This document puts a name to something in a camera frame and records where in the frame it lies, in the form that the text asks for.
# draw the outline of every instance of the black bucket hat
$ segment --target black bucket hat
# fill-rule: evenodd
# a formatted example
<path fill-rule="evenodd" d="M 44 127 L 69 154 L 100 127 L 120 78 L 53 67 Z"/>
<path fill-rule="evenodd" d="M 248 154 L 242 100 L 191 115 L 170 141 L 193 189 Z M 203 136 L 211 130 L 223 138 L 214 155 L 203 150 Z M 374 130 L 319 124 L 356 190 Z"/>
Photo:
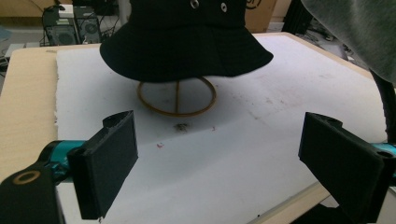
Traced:
<path fill-rule="evenodd" d="M 122 76 L 145 82 L 235 77 L 274 57 L 245 28 L 246 0 L 130 2 L 130 20 L 100 47 Z"/>

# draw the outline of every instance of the circular base ring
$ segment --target circular base ring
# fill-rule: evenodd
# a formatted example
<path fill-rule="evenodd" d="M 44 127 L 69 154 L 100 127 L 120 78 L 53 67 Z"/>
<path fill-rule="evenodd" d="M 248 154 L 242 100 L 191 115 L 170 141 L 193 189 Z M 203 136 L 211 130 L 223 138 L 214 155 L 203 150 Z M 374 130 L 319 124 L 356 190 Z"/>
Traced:
<path fill-rule="evenodd" d="M 175 112 L 169 112 L 169 111 L 165 111 L 165 110 L 161 110 L 157 107 L 152 106 L 151 104 L 149 104 L 147 102 L 147 100 L 145 100 L 145 98 L 143 97 L 142 94 L 142 88 L 143 85 L 145 84 L 144 82 L 140 82 L 139 86 L 137 87 L 137 96 L 139 97 L 140 101 L 143 103 L 143 105 L 145 105 L 146 107 L 148 107 L 151 110 L 154 110 L 157 113 L 166 115 L 166 116 L 172 116 L 172 117 L 192 117 L 192 116 L 196 116 L 196 115 L 200 115 L 204 112 L 206 112 L 210 107 L 212 107 L 212 105 L 216 102 L 216 98 L 217 98 L 217 94 L 216 94 L 216 90 L 215 87 L 212 85 L 212 83 L 210 83 L 206 78 L 204 77 L 198 77 L 198 79 L 200 79 L 202 82 L 204 82 L 206 84 L 206 86 L 210 89 L 211 93 L 212 93 L 212 99 L 210 100 L 209 104 L 199 110 L 196 111 L 192 111 L 189 113 L 179 113 L 178 112 L 178 91 L 179 91 L 179 82 L 177 81 L 177 86 L 176 86 L 176 105 L 175 105 Z"/>

